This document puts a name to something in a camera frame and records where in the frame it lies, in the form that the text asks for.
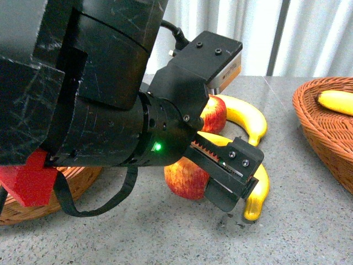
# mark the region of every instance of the woven basket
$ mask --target woven basket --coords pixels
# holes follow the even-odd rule
[[[77,200],[96,180],[101,167],[58,167],[69,184],[73,199]],[[4,209],[0,216],[0,225],[13,225],[25,220],[39,217],[60,210],[60,205],[54,192],[46,206],[23,207],[11,195],[7,196]]]
[[[311,147],[353,194],[353,117],[319,105],[315,97],[325,90],[353,93],[353,78],[329,77],[304,83],[293,95],[293,106]]]

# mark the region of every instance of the black cable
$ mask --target black cable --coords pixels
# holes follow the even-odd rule
[[[0,187],[0,215],[5,206],[7,194],[8,194],[7,190],[5,190],[3,186],[1,186]]]
[[[183,31],[180,28],[177,28],[171,22],[162,20],[161,26],[166,29],[169,29],[173,33],[173,36],[175,38],[175,48],[177,50],[181,51],[190,43],[190,41],[188,41],[187,38],[184,36]]]
[[[126,177],[120,191],[115,194],[106,204],[92,211],[78,211],[76,209],[67,180],[61,172],[58,172],[57,174],[54,184],[54,192],[64,213],[75,217],[92,217],[111,210],[123,200],[125,200],[132,192],[132,189],[136,183],[136,179],[137,167],[128,167]]]
[[[177,26],[173,25],[171,22],[162,20],[161,26],[164,28],[169,29],[171,32],[173,32],[173,34],[177,34],[179,29],[177,28]]]

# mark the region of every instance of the red apple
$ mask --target red apple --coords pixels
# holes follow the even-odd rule
[[[227,107],[224,101],[218,97],[210,95],[210,98],[201,113],[204,120],[204,127],[201,131],[219,134],[227,121]]]
[[[204,189],[210,175],[186,157],[164,167],[164,178],[170,190],[190,200],[204,197]]]

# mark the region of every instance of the banana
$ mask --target banana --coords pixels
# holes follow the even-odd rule
[[[326,90],[318,94],[316,101],[330,110],[353,116],[353,93]]]
[[[229,142],[232,142],[231,139],[220,135],[202,131],[198,131],[197,133],[218,146],[226,146]],[[244,210],[244,217],[250,221],[255,221],[260,217],[264,201],[270,191],[270,178],[263,164],[256,170],[254,177],[259,182],[248,197]]]
[[[264,115],[253,105],[226,95],[216,95],[227,107],[227,120],[241,126],[249,135],[249,143],[258,146],[261,138],[267,132],[267,122]]]

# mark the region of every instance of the granite table surface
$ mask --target granite table surface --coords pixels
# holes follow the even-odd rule
[[[268,121],[259,148],[271,188],[257,221],[243,219],[243,200],[224,213],[173,194],[163,167],[140,168],[132,194],[102,216],[59,211],[0,226],[0,264],[353,264],[353,195],[311,149],[292,106],[294,91],[311,79],[238,76],[223,91]],[[232,123],[222,135],[247,137]],[[105,203],[125,172],[103,169],[78,208]]]

